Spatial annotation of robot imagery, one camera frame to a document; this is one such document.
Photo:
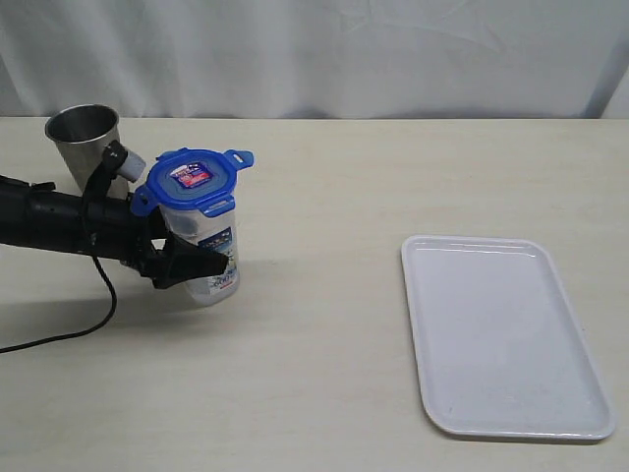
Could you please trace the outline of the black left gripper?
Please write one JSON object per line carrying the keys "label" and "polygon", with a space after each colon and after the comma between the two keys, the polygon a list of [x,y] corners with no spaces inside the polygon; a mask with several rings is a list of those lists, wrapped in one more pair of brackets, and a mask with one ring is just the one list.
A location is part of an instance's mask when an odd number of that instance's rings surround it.
{"label": "black left gripper", "polygon": [[[221,275],[228,265],[229,258],[222,253],[181,238],[168,238],[164,218],[157,208],[148,216],[137,216],[129,206],[117,206],[117,215],[128,239],[121,264],[149,279],[155,289]],[[164,251],[155,248],[154,239],[167,239]]]}

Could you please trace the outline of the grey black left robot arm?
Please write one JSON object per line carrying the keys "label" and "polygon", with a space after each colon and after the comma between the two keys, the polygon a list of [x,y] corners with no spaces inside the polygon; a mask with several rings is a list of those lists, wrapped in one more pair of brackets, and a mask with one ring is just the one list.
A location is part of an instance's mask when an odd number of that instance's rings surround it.
{"label": "grey black left robot arm", "polygon": [[115,260],[167,289],[222,274],[228,257],[199,248],[172,233],[160,211],[131,212],[131,200],[90,202],[59,193],[52,182],[30,184],[1,178],[1,243]]}

